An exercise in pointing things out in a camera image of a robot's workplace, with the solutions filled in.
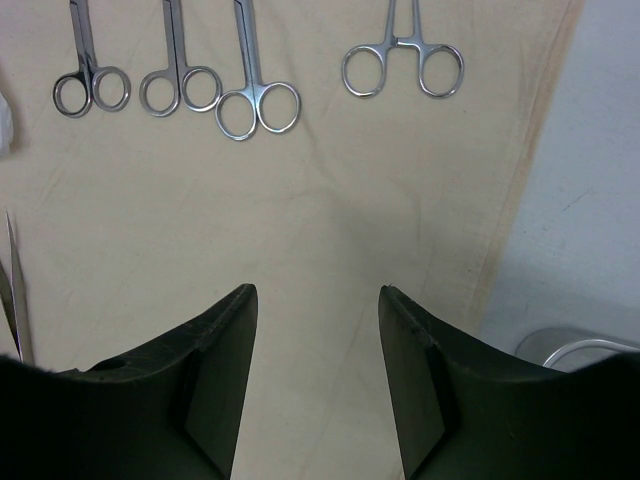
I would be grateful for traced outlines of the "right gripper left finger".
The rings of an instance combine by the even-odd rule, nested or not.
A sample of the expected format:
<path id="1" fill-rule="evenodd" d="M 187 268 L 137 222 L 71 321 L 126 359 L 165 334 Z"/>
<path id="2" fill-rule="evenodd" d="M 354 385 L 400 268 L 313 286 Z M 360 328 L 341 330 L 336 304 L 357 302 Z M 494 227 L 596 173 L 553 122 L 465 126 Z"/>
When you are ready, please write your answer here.
<path id="1" fill-rule="evenodd" d="M 258 319 L 255 286 L 86 371 L 1 360 L 5 479 L 227 479 Z"/>

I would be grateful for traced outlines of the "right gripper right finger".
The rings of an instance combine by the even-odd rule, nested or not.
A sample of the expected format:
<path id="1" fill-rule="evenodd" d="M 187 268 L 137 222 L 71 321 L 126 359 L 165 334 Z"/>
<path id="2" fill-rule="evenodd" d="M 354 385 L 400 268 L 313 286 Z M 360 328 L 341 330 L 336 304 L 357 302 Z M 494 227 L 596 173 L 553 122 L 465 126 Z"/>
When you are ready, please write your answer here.
<path id="1" fill-rule="evenodd" d="M 568 373 L 504 353 L 401 290 L 379 330 L 408 479 L 635 479 L 639 356 Z"/>

